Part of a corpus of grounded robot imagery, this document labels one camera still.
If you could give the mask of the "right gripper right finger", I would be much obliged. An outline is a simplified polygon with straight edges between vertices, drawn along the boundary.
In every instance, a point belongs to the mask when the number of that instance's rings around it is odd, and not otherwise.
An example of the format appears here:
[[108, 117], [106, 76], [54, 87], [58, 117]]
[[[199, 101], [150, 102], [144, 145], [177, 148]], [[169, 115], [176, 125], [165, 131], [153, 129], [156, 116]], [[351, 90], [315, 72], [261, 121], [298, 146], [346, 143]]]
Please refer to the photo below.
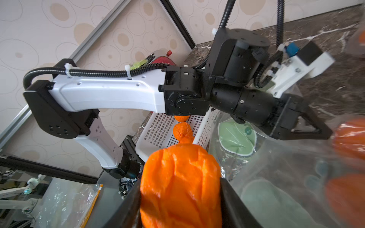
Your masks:
[[223, 228], [262, 228], [241, 201], [230, 183], [220, 178], [221, 215]]

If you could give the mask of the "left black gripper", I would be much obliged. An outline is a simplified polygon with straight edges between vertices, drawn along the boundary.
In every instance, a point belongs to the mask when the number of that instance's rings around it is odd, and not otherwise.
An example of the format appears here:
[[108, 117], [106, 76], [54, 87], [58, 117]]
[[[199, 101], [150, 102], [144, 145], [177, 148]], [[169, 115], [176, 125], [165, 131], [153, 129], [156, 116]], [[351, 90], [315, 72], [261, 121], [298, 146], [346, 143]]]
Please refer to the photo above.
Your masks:
[[[256, 89], [216, 85], [211, 92], [211, 106], [229, 114], [238, 124], [249, 122], [267, 136], [279, 140], [327, 140], [333, 131], [304, 99], [292, 94], [274, 98]], [[298, 118], [304, 126], [295, 128]]]

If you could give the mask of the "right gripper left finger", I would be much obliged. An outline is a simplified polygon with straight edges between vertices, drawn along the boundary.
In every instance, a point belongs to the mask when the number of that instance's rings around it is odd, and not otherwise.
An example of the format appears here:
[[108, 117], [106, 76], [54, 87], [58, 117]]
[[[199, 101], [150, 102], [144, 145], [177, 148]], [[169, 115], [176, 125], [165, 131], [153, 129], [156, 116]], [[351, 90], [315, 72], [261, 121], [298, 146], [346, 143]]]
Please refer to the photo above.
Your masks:
[[141, 181], [138, 180], [104, 228], [141, 228]]

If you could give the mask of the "green-edged zip-top bag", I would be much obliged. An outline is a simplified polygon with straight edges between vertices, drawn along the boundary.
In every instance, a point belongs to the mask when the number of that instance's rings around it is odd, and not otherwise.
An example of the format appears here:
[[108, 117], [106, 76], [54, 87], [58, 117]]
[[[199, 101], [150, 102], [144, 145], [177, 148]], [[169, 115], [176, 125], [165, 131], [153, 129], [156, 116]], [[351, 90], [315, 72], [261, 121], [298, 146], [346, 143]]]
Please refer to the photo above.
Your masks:
[[262, 137], [248, 158], [228, 156], [221, 173], [261, 227], [364, 227], [365, 118], [328, 125], [328, 140]]

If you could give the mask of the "orange taken out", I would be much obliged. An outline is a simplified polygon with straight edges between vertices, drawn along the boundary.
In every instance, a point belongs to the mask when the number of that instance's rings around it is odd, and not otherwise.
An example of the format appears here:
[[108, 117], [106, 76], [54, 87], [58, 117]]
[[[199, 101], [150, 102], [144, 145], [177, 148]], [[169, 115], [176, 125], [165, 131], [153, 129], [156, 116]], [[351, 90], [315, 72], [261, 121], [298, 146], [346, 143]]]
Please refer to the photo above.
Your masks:
[[220, 167], [196, 144], [152, 153], [141, 179], [140, 214], [145, 228], [220, 228]]
[[173, 134], [180, 144], [192, 144], [194, 141], [193, 131], [187, 122], [176, 124], [173, 128]]

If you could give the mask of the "green zip-top bag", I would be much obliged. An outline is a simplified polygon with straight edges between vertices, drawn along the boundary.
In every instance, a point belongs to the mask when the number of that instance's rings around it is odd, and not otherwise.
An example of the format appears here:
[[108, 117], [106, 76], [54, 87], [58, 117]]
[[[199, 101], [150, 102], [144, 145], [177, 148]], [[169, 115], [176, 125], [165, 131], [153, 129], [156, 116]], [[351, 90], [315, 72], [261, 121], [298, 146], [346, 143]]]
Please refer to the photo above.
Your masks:
[[229, 181], [249, 163], [268, 137], [255, 125], [236, 123], [233, 118], [219, 112], [209, 143], [209, 154], [213, 155], [221, 169], [221, 176]]

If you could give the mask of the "orange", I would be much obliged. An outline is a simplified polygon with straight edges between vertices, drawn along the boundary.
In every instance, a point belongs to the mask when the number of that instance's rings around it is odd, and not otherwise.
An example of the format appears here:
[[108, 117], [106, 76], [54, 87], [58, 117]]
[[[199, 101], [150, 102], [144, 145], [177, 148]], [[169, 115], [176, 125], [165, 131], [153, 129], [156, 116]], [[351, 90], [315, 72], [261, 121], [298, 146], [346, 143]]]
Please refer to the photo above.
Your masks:
[[175, 120], [179, 123], [186, 122], [190, 116], [174, 116]]

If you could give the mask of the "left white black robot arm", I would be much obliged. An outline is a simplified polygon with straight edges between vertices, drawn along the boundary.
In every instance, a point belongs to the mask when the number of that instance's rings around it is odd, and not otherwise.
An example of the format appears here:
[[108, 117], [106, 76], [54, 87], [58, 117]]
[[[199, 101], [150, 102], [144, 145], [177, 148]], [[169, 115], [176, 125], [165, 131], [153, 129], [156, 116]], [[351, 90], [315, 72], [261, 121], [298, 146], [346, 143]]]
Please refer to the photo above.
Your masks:
[[283, 42], [284, 1], [278, 1], [277, 50], [256, 32], [226, 27], [234, 1], [228, 1], [206, 59], [192, 67], [148, 61], [122, 71], [77, 68], [70, 59], [29, 71], [24, 97], [39, 127], [75, 139], [102, 168], [120, 179], [136, 178], [132, 161], [104, 129], [99, 111], [141, 109], [169, 116], [204, 116], [212, 108], [239, 124], [249, 122], [279, 140], [326, 140], [332, 135], [303, 98], [286, 91], [303, 78], [322, 74], [334, 59], [314, 42], [302, 48]]

